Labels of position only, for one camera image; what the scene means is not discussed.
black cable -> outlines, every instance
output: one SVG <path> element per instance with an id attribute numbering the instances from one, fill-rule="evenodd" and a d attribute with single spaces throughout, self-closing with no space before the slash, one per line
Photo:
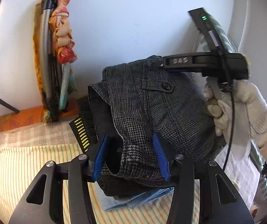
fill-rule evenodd
<path id="1" fill-rule="evenodd" d="M 225 168 L 226 168 L 226 165 L 228 162 L 228 158 L 229 158 L 229 154 L 230 154 L 230 150 L 231 150 L 231 145 L 232 145 L 232 139 L 233 139 L 234 123 L 235 123 L 235 105 L 234 105 L 234 99 L 233 99 L 233 91 L 230 92 L 230 96 L 231 96 L 231 102 L 232 102 L 232 124 L 231 124 L 229 147 L 228 147 L 228 152 L 226 155 L 225 163 L 223 166 L 223 171 L 225 171 Z"/>

gloved hand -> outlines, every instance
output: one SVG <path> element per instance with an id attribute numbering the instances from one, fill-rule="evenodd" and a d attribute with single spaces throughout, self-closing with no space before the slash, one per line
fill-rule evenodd
<path id="1" fill-rule="evenodd" d="M 231 130 L 232 105 L 216 100 L 210 86 L 206 84 L 204 97 L 208 99 L 207 110 L 214 117 L 215 132 L 219 136 Z M 250 137 L 258 145 L 267 164 L 267 104 L 258 88 L 247 81 L 238 80 L 233 92 L 235 102 L 246 103 L 250 123 Z"/>

white cloth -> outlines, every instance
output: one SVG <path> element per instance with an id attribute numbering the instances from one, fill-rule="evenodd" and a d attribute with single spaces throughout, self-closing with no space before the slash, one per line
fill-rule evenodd
<path id="1" fill-rule="evenodd" d="M 223 167 L 228 151 L 228 145 L 217 155 L 215 161 Z M 239 187 L 239 194 L 250 209 L 258 187 L 260 173 L 249 157 L 236 161 L 230 152 L 225 173 Z"/>

orange patterned fabric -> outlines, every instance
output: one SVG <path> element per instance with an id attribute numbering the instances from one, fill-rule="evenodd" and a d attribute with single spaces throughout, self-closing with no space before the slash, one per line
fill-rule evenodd
<path id="1" fill-rule="evenodd" d="M 79 114 L 76 99 L 70 99 L 67 112 L 60 114 L 60 119 Z M 43 107 L 36 107 L 27 110 L 21 110 L 19 114 L 11 113 L 0 116 L 0 133 L 8 130 L 17 129 L 23 126 L 37 124 L 43 121 Z"/>
<path id="2" fill-rule="evenodd" d="M 72 49 L 74 42 L 72 41 L 71 29 L 69 21 L 67 20 L 69 12 L 66 5 L 70 0 L 58 0 L 58 6 L 53 11 L 49 20 L 49 26 L 53 33 L 53 51 L 57 52 L 57 58 L 60 63 L 74 62 L 77 59 L 76 53 Z M 40 70 L 40 58 L 39 58 L 39 35 L 40 35 L 40 22 L 41 22 L 41 3 L 36 5 L 34 15 L 34 60 L 37 76 L 37 83 L 41 95 L 41 102 L 43 105 L 43 117 L 41 122 L 51 122 L 50 112 L 45 105 L 42 92 L 43 83 Z"/>
<path id="3" fill-rule="evenodd" d="M 49 19 L 49 27 L 53 33 L 52 51 L 57 55 L 58 62 L 61 64 L 72 63 L 77 59 L 68 21 L 69 12 L 66 8 L 69 1 L 58 0 L 58 6 Z"/>

bed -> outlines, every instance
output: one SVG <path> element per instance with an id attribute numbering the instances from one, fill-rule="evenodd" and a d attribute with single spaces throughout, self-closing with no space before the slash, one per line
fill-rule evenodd
<path id="1" fill-rule="evenodd" d="M 35 124 L 0 134 L 0 220 L 9 222 L 19 199 L 40 168 L 49 160 L 62 163 L 72 160 L 82 151 L 68 121 Z M 226 148 L 216 161 L 223 165 Z M 230 154 L 226 174 L 232 180 L 248 208 L 252 205 L 259 181 L 259 172 L 249 159 L 235 162 Z M 64 222 L 70 222 L 68 183 L 63 187 Z M 89 183 L 91 202 L 98 224 L 161 223 L 165 224 L 172 194 L 136 208 L 103 211 L 95 195 L 95 186 Z M 193 223 L 199 219 L 199 182 L 195 180 Z"/>

